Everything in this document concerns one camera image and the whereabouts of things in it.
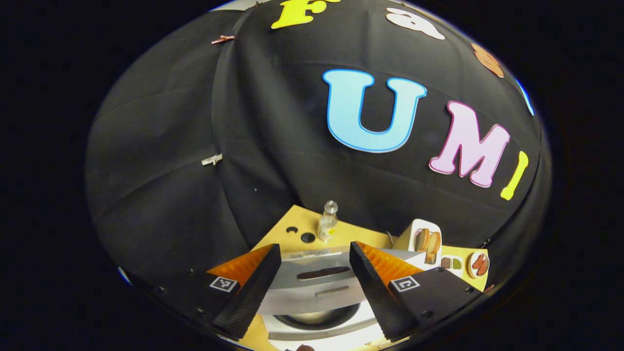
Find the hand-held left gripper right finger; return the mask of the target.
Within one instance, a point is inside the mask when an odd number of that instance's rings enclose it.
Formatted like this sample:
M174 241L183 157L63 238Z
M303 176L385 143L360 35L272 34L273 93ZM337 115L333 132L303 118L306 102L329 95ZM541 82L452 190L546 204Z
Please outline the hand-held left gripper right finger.
M482 295L447 269L425 271L363 242L350 243L349 261L384 337L392 342L434 329Z

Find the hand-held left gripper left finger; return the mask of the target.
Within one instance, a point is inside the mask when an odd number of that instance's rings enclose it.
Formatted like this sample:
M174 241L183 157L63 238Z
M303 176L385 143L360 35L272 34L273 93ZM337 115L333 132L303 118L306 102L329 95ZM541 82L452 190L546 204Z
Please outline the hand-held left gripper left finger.
M142 282L142 289L194 329L239 341L247 333L281 262L279 244L269 244L208 271Z

